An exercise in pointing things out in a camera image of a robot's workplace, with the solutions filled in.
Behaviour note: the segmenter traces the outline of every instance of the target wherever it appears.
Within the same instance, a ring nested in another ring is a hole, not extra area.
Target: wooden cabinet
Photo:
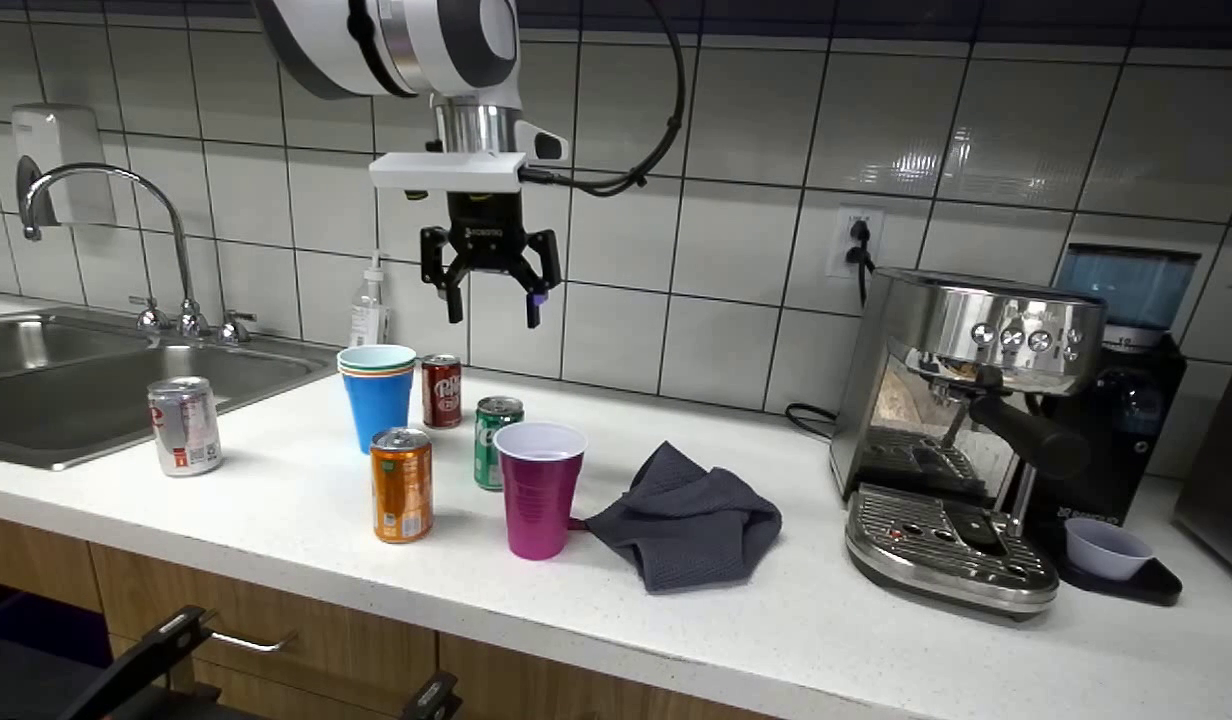
[[[100,612],[88,543],[0,519],[0,583]]]
[[[438,634],[407,622],[114,546],[92,546],[92,563],[117,653],[183,604],[208,608],[222,633],[286,641],[274,656],[233,645],[194,653],[197,681],[217,683],[226,705],[243,713],[395,714],[438,666]]]
[[[441,634],[466,720],[750,720],[739,709]]]

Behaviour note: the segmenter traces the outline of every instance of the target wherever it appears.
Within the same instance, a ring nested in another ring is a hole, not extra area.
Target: green can
[[[510,424],[519,424],[519,419],[523,419],[523,399],[515,399],[515,397],[486,397],[476,405],[476,415],[474,415],[474,478],[486,493],[499,493],[499,467],[496,467],[493,437]]]

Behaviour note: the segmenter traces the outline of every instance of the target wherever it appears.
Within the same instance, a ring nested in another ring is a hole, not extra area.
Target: cabinet handle
[[[286,653],[286,645],[287,645],[287,641],[263,645],[263,641],[249,641],[249,634],[233,634],[233,633],[211,633],[211,641],[233,645],[233,648],[243,648],[243,653],[255,653],[255,656]]]

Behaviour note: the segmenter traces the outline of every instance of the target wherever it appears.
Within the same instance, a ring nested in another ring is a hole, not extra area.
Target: white countertop
[[[1150,486],[1133,526],[1184,578],[1176,608],[1065,586],[1016,622],[866,578],[827,443],[774,415],[466,376],[466,408],[493,393],[587,437],[575,514],[674,441],[769,495],[779,543],[750,583],[677,596],[594,537],[515,558],[499,495],[469,477],[469,424],[438,431],[438,530],[379,543],[336,376],[226,415],[230,465],[202,478],[164,478],[149,443],[68,472],[0,465],[0,519],[769,714],[1232,714],[1232,576],[1167,522],[1167,493]]]

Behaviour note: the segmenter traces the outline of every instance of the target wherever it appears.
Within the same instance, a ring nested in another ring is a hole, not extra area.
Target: blue cup
[[[417,350],[405,343],[356,343],[336,354],[360,451],[407,424]]]

